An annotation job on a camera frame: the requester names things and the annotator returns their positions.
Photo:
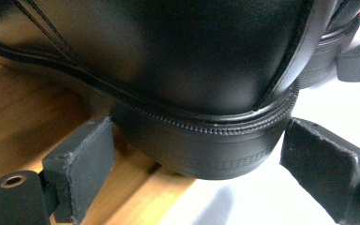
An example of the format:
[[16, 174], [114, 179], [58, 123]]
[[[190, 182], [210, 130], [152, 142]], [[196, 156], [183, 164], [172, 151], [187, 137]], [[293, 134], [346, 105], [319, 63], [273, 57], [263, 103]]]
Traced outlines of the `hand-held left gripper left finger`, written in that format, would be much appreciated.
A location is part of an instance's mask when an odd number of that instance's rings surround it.
[[113, 122], [109, 117], [83, 124], [42, 159], [45, 179], [56, 187], [56, 222], [83, 222], [114, 161]]

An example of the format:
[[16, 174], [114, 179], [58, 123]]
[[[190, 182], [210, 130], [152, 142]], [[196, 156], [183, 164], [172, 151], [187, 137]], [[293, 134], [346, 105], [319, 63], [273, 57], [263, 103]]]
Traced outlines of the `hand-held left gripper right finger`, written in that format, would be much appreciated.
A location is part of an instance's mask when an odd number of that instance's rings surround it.
[[360, 225], [360, 148], [308, 120], [290, 120], [280, 164], [338, 225]]

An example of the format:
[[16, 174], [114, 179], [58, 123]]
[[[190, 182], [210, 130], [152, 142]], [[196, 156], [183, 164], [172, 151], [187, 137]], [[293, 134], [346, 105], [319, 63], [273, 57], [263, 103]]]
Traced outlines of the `black leather shoe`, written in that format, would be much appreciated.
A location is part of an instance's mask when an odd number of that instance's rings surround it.
[[300, 88], [325, 80], [336, 67], [336, 58], [351, 44], [360, 26], [360, 0], [337, 0], [325, 33], [304, 70], [299, 74]]
[[183, 175], [231, 179], [275, 148], [337, 0], [0, 0], [0, 64], [108, 106]]

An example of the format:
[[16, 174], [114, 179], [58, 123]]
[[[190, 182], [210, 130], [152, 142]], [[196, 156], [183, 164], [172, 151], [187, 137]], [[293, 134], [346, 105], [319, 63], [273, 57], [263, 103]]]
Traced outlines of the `wooden shoe rack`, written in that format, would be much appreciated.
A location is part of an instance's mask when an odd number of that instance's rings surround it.
[[[39, 172], [41, 160], [91, 119], [75, 93], [0, 66], [0, 177]], [[158, 225], [193, 184], [121, 141], [117, 160], [82, 225]]]

